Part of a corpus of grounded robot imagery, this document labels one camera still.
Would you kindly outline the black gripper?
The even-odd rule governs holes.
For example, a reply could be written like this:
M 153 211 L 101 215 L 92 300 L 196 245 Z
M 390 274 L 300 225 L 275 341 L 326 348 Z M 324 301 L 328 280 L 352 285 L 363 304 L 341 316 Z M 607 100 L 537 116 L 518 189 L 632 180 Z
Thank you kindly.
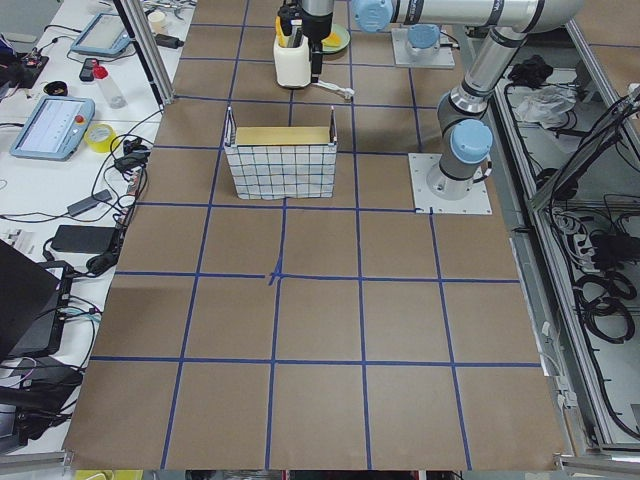
M 323 48 L 322 41 L 327 38 L 332 29 L 333 12 L 310 12 L 300 10 L 303 34 L 310 45 L 311 82 L 317 83 L 322 73 Z

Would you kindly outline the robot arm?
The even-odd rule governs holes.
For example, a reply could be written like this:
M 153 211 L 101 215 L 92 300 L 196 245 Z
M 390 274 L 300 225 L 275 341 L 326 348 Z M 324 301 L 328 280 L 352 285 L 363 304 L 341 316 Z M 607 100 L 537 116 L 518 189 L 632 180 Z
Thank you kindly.
M 531 33 L 551 31 L 571 20 L 581 1 L 355 1 L 352 13 L 369 33 L 392 23 L 487 27 L 480 50 L 461 83 L 438 105 L 444 153 L 427 174 L 441 198 L 464 198 L 491 150 L 493 134 L 481 121 L 498 80 Z
M 322 41 L 329 37 L 333 26 L 333 1 L 301 0 L 293 2 L 302 22 L 302 32 L 310 50 L 311 82 L 319 81 L 323 64 Z M 401 22 L 408 26 L 407 38 L 413 49 L 430 49 L 441 38 L 436 24 L 420 23 L 423 1 L 353 1 L 353 16 L 362 31 L 375 33 L 389 24 Z

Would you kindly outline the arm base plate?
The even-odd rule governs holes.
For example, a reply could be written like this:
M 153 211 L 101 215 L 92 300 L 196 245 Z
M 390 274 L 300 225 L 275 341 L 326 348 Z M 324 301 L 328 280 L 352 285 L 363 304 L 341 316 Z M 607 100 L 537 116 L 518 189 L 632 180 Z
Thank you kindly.
M 453 47 L 436 24 L 391 30 L 395 65 L 405 68 L 453 69 Z
M 409 173 L 414 211 L 419 214 L 491 215 L 484 171 L 467 180 L 453 180 L 440 169 L 441 154 L 410 153 Z

